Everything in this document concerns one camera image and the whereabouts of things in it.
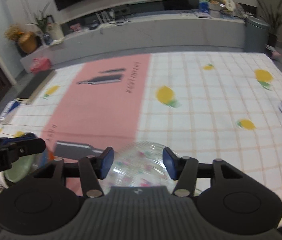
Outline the green ceramic bowl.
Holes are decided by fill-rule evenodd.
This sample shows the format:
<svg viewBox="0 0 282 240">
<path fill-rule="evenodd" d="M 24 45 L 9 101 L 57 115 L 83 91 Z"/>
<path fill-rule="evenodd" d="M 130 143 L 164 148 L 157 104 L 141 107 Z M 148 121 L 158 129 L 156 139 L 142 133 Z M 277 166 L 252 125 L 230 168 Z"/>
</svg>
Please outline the green ceramic bowl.
<svg viewBox="0 0 282 240">
<path fill-rule="evenodd" d="M 31 172 L 34 172 L 39 164 L 42 154 L 33 154 L 25 157 L 20 157 L 16 162 L 12 163 L 9 170 L 4 171 L 5 179 L 12 183 L 17 183 Z"/>
</svg>

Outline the small clear glass flowered plate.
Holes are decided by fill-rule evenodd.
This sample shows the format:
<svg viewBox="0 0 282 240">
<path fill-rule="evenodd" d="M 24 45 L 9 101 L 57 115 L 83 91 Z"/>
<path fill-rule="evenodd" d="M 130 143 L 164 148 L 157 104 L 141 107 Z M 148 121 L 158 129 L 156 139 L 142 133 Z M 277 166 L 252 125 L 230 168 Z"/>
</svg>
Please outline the small clear glass flowered plate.
<svg viewBox="0 0 282 240">
<path fill-rule="evenodd" d="M 114 154 L 113 164 L 105 179 L 99 183 L 104 194 L 111 187 L 166 186 L 171 192 L 176 181 L 168 175 L 162 161 L 164 145 L 155 142 L 134 142 Z"/>
</svg>

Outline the steel bowl orange exterior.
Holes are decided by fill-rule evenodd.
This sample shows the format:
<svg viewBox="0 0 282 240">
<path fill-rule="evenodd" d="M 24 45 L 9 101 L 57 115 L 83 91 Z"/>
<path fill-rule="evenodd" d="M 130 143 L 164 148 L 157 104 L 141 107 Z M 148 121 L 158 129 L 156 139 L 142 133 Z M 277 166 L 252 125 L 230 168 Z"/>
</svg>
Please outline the steel bowl orange exterior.
<svg viewBox="0 0 282 240">
<path fill-rule="evenodd" d="M 54 160 L 53 152 L 46 147 L 46 149 L 37 155 L 37 166 L 42 167 L 46 165 L 48 162 Z"/>
</svg>

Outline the white blue small box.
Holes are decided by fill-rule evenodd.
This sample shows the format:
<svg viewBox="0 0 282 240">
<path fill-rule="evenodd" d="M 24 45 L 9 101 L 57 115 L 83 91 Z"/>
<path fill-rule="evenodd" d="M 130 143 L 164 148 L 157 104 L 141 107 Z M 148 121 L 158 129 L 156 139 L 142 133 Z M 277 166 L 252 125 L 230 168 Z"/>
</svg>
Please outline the white blue small box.
<svg viewBox="0 0 282 240">
<path fill-rule="evenodd" d="M 0 124 L 9 124 L 19 105 L 20 103 L 17 100 L 8 102 L 0 114 Z"/>
</svg>

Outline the black notebook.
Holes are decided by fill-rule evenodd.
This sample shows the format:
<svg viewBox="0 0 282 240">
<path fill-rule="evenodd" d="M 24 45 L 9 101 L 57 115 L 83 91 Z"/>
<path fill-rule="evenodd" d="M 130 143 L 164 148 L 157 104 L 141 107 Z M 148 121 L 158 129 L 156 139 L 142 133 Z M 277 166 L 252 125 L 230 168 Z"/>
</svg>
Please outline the black notebook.
<svg viewBox="0 0 282 240">
<path fill-rule="evenodd" d="M 29 105 L 31 104 L 44 86 L 54 77 L 56 70 L 50 69 L 38 72 L 33 76 L 25 88 L 16 96 L 19 103 Z"/>
</svg>

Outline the pink restaurant placemat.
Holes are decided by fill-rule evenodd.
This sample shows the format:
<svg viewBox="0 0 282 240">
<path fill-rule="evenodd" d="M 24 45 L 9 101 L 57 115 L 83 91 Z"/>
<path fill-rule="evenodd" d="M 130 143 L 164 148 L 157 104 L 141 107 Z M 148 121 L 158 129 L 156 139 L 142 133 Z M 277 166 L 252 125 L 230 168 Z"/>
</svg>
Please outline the pink restaurant placemat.
<svg viewBox="0 0 282 240">
<path fill-rule="evenodd" d="M 42 131 L 48 148 L 65 141 L 119 151 L 134 142 L 150 62 L 138 54 L 85 63 Z"/>
</svg>

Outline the pink plastic basket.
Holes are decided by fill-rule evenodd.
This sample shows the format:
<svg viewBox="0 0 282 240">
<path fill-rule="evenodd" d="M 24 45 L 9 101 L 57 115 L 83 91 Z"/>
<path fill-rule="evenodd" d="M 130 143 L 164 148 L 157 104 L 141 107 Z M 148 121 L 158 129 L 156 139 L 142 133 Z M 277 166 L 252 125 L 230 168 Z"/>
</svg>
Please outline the pink plastic basket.
<svg viewBox="0 0 282 240">
<path fill-rule="evenodd" d="M 30 66 L 30 70 L 32 73 L 37 74 L 38 72 L 45 71 L 51 68 L 50 59 L 43 58 L 34 58 L 33 62 Z"/>
</svg>

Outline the checked lemon tablecloth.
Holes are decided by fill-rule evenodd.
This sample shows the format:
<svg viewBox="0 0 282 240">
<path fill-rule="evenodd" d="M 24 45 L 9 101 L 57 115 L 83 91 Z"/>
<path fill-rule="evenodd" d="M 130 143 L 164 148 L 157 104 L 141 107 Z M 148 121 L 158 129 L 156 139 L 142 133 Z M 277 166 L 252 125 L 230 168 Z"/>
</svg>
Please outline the checked lemon tablecloth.
<svg viewBox="0 0 282 240">
<path fill-rule="evenodd" d="M 149 55 L 134 142 L 162 144 L 202 163 L 223 159 L 282 200 L 282 73 L 272 61 L 251 53 Z M 0 137 L 41 137 L 84 64 L 58 69 L 32 104 L 0 124 Z"/>
</svg>

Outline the golden vase dried flowers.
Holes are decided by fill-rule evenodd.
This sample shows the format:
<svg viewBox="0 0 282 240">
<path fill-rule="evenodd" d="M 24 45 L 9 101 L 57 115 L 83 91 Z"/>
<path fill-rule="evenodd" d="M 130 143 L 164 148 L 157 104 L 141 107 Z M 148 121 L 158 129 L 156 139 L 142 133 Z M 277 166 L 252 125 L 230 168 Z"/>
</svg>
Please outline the golden vase dried flowers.
<svg viewBox="0 0 282 240">
<path fill-rule="evenodd" d="M 26 55 L 38 48 L 37 35 L 33 31 L 25 31 L 19 24 L 10 25 L 4 32 L 5 38 L 14 42 Z"/>
</svg>

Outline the green potted plant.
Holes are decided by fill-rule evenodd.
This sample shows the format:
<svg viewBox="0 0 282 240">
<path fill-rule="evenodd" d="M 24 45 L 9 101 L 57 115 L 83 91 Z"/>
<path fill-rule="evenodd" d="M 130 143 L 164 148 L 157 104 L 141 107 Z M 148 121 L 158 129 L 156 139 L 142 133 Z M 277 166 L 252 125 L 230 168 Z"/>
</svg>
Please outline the green potted plant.
<svg viewBox="0 0 282 240">
<path fill-rule="evenodd" d="M 34 14 L 34 19 L 35 19 L 34 23 L 27 23 L 27 25 L 34 25 L 38 27 L 38 29 L 42 33 L 43 41 L 47 46 L 50 45 L 53 41 L 50 34 L 47 31 L 49 15 L 46 14 L 46 10 L 48 9 L 49 5 L 50 5 L 50 2 L 48 2 L 44 6 L 43 10 L 39 11 L 40 12 L 39 15 Z"/>
</svg>

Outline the grey marble tv bench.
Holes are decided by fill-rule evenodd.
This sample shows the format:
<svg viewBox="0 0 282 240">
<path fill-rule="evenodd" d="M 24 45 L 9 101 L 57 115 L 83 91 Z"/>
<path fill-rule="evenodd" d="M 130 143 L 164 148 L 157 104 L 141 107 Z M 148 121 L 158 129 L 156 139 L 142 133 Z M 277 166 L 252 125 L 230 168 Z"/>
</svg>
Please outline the grey marble tv bench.
<svg viewBox="0 0 282 240">
<path fill-rule="evenodd" d="M 195 14 L 161 14 L 133 17 L 122 25 L 102 24 L 94 30 L 67 35 L 59 44 L 41 46 L 21 58 L 29 72 L 35 58 L 47 57 L 53 65 L 85 57 L 142 48 L 199 46 L 243 49 L 243 20 L 198 18 Z"/>
</svg>

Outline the white wifi router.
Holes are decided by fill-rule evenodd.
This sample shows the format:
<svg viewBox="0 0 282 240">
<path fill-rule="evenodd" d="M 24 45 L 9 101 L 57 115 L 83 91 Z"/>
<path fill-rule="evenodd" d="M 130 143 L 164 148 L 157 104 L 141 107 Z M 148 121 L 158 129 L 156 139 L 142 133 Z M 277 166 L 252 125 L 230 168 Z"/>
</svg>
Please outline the white wifi router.
<svg viewBox="0 0 282 240">
<path fill-rule="evenodd" d="M 111 9 L 109 11 L 97 12 L 96 16 L 97 16 L 100 24 L 103 24 L 103 23 L 115 23 L 116 22 L 115 11 L 113 9 Z"/>
</svg>

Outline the grey blue trash bin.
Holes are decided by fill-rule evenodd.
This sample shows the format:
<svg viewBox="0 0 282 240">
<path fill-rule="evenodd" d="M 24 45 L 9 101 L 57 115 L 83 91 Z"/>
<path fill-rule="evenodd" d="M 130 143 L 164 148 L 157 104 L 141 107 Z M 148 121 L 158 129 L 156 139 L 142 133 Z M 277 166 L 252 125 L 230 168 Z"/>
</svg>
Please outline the grey blue trash bin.
<svg viewBox="0 0 282 240">
<path fill-rule="evenodd" d="M 254 16 L 245 19 L 244 51 L 249 53 L 263 53 L 268 41 L 270 25 Z"/>
</svg>

